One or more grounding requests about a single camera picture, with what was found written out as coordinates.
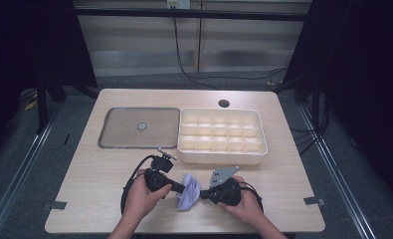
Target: metal rail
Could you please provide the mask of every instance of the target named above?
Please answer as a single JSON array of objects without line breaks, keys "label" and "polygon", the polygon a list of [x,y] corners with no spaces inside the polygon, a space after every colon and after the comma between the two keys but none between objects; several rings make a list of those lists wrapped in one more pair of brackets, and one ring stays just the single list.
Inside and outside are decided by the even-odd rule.
[{"label": "metal rail", "polygon": [[319,150],[320,155],[322,156],[323,162],[325,163],[326,168],[329,171],[329,174],[335,183],[335,186],[341,195],[342,200],[344,201],[345,206],[347,207],[348,213],[351,216],[351,219],[354,222],[354,225],[357,227],[360,236],[364,239],[375,239],[375,234],[363,213],[363,210],[360,208],[357,200],[352,194],[350,188],[348,187],[347,182],[341,174],[341,171],[338,168],[332,154],[329,151],[323,137],[319,136],[314,130],[315,127],[313,122],[311,121],[310,112],[306,107],[300,108],[301,115],[304,119],[305,124],[308,129],[311,130],[311,134],[313,139],[316,140],[315,144],[317,149]]},{"label": "metal rail", "polygon": [[4,222],[9,216],[10,210],[16,202],[16,199],[20,193],[20,190],[22,189],[23,184],[27,179],[29,172],[32,170],[36,158],[38,157],[38,154],[41,151],[41,148],[44,145],[44,142],[46,141],[51,131],[51,128],[53,127],[53,122],[57,117],[61,107],[62,104],[59,104],[58,107],[55,109],[53,116],[50,118],[42,132],[36,135],[34,142],[32,143],[28,153],[23,159],[22,164],[20,165],[18,171],[16,172],[10,185],[8,186],[7,190],[4,192],[4,195],[0,200],[0,231],[3,227]]},{"label": "metal rail", "polygon": [[118,17],[172,17],[172,18],[207,18],[207,19],[240,19],[304,22],[308,19],[324,18],[302,13],[269,13],[269,12],[236,12],[217,10],[185,10],[159,8],[106,8],[106,7],[75,7],[75,8],[39,8],[21,7],[25,13],[45,14],[76,14],[82,16],[118,16]]}]

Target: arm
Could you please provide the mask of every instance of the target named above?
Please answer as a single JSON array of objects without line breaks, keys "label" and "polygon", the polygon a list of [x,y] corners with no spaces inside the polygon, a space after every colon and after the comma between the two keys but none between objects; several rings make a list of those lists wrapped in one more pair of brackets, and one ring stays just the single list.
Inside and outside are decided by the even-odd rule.
[{"label": "arm", "polygon": [[161,189],[151,192],[144,180],[144,170],[139,169],[130,191],[125,200],[124,212],[118,224],[115,226],[109,239],[128,239],[134,233],[140,221],[155,207],[156,203],[165,197],[171,190],[171,185],[168,184]]},{"label": "arm", "polygon": [[[244,182],[243,177],[233,176],[238,182]],[[286,238],[286,236],[265,216],[259,207],[256,196],[248,190],[242,190],[242,200],[237,206],[218,203],[225,211],[235,215],[244,223],[255,228],[264,239]]]}]

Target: wire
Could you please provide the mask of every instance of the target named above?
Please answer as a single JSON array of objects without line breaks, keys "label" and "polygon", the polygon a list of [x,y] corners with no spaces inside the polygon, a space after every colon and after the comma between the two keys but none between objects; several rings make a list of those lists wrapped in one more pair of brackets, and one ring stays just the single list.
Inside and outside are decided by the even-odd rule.
[{"label": "wire", "polygon": [[[314,143],[316,143],[317,141],[319,141],[323,137],[323,134],[325,133],[326,128],[329,126],[329,105],[330,105],[330,102],[325,97],[325,108],[323,109],[323,113],[322,113],[322,117],[321,117],[321,126],[316,131],[317,137],[305,149],[303,149],[299,153],[300,156],[302,156],[309,148],[311,148],[311,146]],[[304,141],[302,143],[299,143],[298,145],[302,145],[308,141],[309,140]]]},{"label": "wire", "polygon": [[194,84],[197,85],[201,85],[201,86],[205,86],[214,90],[220,90],[214,86],[210,86],[204,83],[200,83],[197,82],[195,80],[206,80],[206,79],[235,79],[235,80],[247,80],[247,81],[257,81],[257,80],[264,80],[264,79],[270,79],[269,80],[269,88],[271,87],[271,85],[273,84],[272,81],[272,76],[278,74],[281,71],[286,70],[287,68],[276,68],[276,69],[272,69],[269,74],[267,76],[261,76],[261,77],[255,77],[255,78],[248,78],[248,77],[232,77],[232,76],[216,76],[216,77],[194,77],[194,76],[190,76],[188,75],[183,68],[183,63],[181,61],[181,56],[180,56],[180,48],[178,45],[178,33],[177,33],[177,20],[176,18],[173,18],[173,23],[174,23],[174,36],[175,36],[175,47],[176,47],[176,55],[177,55],[177,62],[178,62],[178,66],[180,68],[180,71],[184,74],[184,76],[187,77],[187,79],[189,81],[191,81]]}]

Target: gray floor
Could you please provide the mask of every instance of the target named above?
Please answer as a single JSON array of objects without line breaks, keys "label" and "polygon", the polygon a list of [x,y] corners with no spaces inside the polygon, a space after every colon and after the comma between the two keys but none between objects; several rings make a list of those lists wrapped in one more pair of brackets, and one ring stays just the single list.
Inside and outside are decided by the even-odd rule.
[{"label": "gray floor", "polygon": [[[254,78],[265,75],[267,74],[253,72],[235,73],[231,76]],[[230,76],[230,73],[212,73],[209,76]],[[278,82],[281,79],[280,76],[282,75],[274,76],[271,81]],[[197,81],[209,83],[221,90],[263,91],[269,87],[267,83],[269,80],[207,79]],[[207,89],[205,86],[188,81],[182,74],[101,78],[98,79],[98,83],[101,88]],[[74,90],[67,89],[67,91],[69,96],[61,105],[52,130],[1,228],[0,238],[106,238],[107,236],[106,234],[52,235],[44,229],[49,212],[42,210],[42,205],[55,200],[95,104],[95,100],[82,96]],[[279,94],[279,99],[290,128],[306,129],[299,110],[302,105],[295,103],[293,91]],[[35,138],[37,109],[33,108],[24,112],[23,106],[27,102],[22,102],[0,148],[0,199]],[[51,104],[50,111],[56,107],[57,104]],[[293,133],[299,151],[303,151],[312,142],[311,136],[306,135],[306,132],[293,130]],[[339,170],[370,222],[376,238],[393,238],[393,194],[374,173],[364,154],[352,147],[349,133],[345,131],[332,111],[330,112],[330,124],[323,137]],[[361,238],[315,144],[301,156],[301,159],[314,194],[316,197],[323,198],[326,203],[320,207],[326,228],[320,233],[297,234],[296,238]],[[220,236],[186,236],[186,238],[218,237]],[[146,238],[161,238],[161,236],[151,235]],[[256,237],[222,235],[221,238]]]}]

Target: wall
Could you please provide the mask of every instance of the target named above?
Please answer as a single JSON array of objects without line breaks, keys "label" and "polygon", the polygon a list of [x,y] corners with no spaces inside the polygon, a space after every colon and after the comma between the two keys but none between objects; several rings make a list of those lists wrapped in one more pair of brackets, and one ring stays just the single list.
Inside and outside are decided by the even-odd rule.
[{"label": "wall", "polygon": [[[76,0],[76,6],[166,8],[166,1]],[[301,1],[192,1],[191,9],[306,13]],[[170,18],[80,16],[97,77],[180,72]],[[186,72],[259,71],[286,67],[301,22],[177,19]]]}]

